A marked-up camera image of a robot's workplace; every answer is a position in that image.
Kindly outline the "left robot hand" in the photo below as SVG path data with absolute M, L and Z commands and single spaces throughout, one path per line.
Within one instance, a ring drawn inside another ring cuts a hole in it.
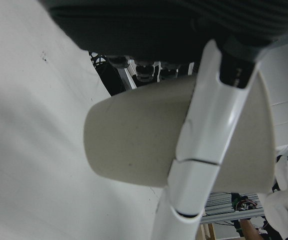
M 288 0 L 44 0 L 52 20 L 143 83 L 95 104 L 84 149 L 105 178 L 163 188 L 154 240 L 190 240 L 212 192 L 271 192 L 276 163 L 258 67 L 288 44 Z

